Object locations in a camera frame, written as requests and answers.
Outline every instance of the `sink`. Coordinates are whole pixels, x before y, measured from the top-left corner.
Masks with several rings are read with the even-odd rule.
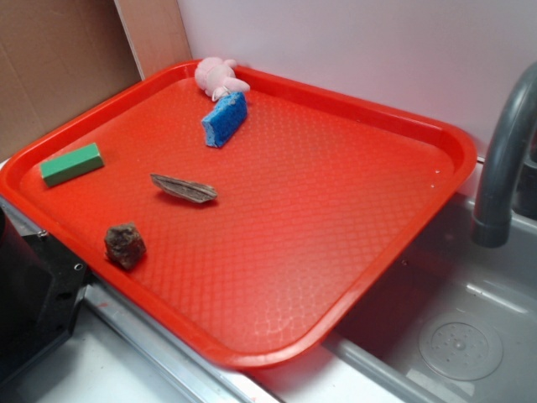
[[[336,333],[449,402],[537,399],[537,227],[513,220],[502,248],[470,239],[456,195],[345,316]]]

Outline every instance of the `piece of wood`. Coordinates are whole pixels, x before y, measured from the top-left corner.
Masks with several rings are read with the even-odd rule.
[[[192,58],[176,0],[114,1],[143,79]]]
[[[153,183],[171,196],[194,203],[204,203],[218,196],[214,187],[191,181],[182,181],[171,176],[151,174]]]

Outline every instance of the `sponge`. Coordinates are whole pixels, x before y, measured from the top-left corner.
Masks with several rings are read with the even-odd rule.
[[[232,92],[220,99],[214,110],[201,120],[206,133],[206,144],[222,147],[238,130],[247,115],[246,98],[242,92]]]
[[[47,186],[55,186],[104,166],[95,143],[61,155],[41,164],[41,175]]]

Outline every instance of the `green sponge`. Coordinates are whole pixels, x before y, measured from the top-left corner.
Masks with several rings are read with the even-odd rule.
[[[95,143],[61,155],[41,164],[41,175],[47,186],[55,186],[104,166]]]

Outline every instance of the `pink plush toy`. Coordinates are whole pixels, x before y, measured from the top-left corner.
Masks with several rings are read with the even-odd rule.
[[[250,86],[235,77],[233,69],[237,67],[235,60],[222,60],[219,57],[207,57],[196,68],[194,75],[198,86],[213,101],[231,92],[247,92]]]

